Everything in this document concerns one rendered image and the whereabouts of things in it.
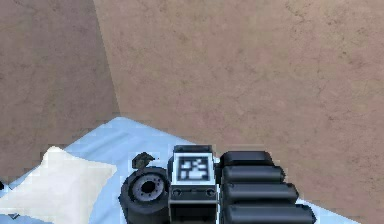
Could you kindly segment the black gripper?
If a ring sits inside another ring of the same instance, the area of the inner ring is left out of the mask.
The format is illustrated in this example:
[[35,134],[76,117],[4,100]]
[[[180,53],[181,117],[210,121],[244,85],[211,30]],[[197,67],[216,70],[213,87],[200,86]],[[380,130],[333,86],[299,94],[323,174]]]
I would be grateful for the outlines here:
[[127,224],[169,224],[167,171],[150,166],[154,157],[142,152],[132,159],[132,172],[118,197]]

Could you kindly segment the light blue bed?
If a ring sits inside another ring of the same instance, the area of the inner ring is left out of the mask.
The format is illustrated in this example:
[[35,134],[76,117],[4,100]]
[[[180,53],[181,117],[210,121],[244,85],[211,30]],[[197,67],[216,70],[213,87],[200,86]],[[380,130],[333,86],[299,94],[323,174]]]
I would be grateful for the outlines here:
[[133,172],[131,160],[146,151],[155,157],[156,165],[165,166],[173,146],[185,142],[179,137],[118,117],[66,147],[67,152],[77,157],[117,166],[117,172],[94,204],[89,224],[126,224],[118,193],[125,177]]

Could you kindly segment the white pillow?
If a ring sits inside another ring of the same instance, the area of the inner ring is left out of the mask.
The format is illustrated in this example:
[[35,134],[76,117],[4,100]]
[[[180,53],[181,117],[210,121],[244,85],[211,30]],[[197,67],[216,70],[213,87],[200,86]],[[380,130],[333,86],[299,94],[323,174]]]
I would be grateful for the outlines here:
[[41,163],[0,197],[0,214],[19,214],[51,224],[89,224],[90,215],[113,164],[76,157],[52,146]]

